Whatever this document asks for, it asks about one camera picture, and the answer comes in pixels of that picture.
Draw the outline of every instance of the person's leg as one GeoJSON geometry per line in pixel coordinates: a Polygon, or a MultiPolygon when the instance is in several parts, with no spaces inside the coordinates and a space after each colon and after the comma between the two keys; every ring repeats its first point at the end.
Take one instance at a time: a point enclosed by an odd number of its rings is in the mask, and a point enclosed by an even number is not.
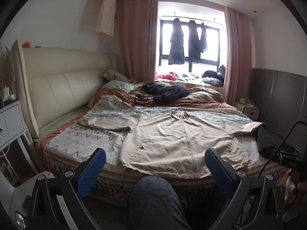
{"type": "Polygon", "coordinates": [[[128,230],[191,230],[172,186],[158,176],[142,178],[129,201],[128,230]]]}

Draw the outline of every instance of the drawer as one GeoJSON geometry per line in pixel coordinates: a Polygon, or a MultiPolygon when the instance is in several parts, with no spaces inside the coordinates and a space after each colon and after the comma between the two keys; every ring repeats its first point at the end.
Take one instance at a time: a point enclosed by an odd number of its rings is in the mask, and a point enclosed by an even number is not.
{"type": "Polygon", "coordinates": [[[256,121],[259,116],[259,110],[245,108],[243,114],[248,116],[251,120],[256,121]]]}
{"type": "Polygon", "coordinates": [[[9,144],[9,137],[14,141],[25,131],[18,104],[0,113],[0,128],[0,148],[9,144]]]}

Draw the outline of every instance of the cream leather headboard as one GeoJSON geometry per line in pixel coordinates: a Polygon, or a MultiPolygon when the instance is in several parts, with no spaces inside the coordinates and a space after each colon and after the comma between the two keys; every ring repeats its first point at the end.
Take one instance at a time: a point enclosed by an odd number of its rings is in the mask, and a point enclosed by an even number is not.
{"type": "Polygon", "coordinates": [[[10,57],[16,94],[33,138],[58,117],[85,106],[105,84],[102,73],[117,71],[115,55],[56,47],[22,48],[18,41],[10,57]]]}

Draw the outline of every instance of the nightstand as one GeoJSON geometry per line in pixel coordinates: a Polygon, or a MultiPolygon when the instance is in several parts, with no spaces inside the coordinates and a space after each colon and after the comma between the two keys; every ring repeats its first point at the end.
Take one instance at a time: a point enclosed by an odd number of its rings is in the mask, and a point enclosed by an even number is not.
{"type": "Polygon", "coordinates": [[[0,109],[0,151],[2,151],[0,156],[4,155],[3,149],[7,147],[9,143],[17,140],[25,158],[30,164],[30,167],[35,174],[38,174],[38,171],[21,140],[22,135],[24,135],[26,140],[28,140],[25,135],[26,131],[19,100],[0,109]]]}
{"type": "Polygon", "coordinates": [[[246,104],[235,103],[235,107],[238,111],[242,112],[244,115],[248,116],[251,120],[257,121],[260,110],[257,107],[248,106],[246,104]]]}

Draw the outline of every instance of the metal screw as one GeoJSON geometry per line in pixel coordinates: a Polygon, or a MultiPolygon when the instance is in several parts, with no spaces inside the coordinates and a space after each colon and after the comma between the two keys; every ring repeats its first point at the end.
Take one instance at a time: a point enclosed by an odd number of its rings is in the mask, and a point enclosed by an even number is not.
{"type": "Polygon", "coordinates": [[[39,175],[39,176],[37,177],[37,179],[38,179],[39,181],[41,181],[42,179],[44,179],[44,175],[39,175]]]}
{"type": "Polygon", "coordinates": [[[267,175],[267,179],[271,181],[271,180],[273,180],[273,176],[267,175]]]}
{"type": "Polygon", "coordinates": [[[244,177],[244,176],[246,176],[246,174],[243,171],[239,171],[238,176],[244,177]]]}
{"type": "Polygon", "coordinates": [[[72,171],[67,171],[66,173],[65,173],[65,176],[66,177],[71,177],[73,175],[73,172],[72,171]]]}

